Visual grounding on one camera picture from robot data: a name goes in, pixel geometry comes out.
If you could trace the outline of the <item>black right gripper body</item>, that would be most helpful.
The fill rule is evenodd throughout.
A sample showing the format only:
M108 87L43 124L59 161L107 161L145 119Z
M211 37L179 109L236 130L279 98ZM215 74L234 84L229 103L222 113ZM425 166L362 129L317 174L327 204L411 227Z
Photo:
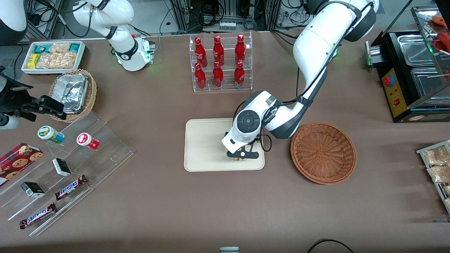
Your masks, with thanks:
M5 67L0 67L0 75L5 79L5 85L0 93L1 113L9 116L23 117L31 122L36 120L35 113L42 114L39 106L40 101L29 95L28 90L34 88L32 85L26 85L18 82L3 73Z

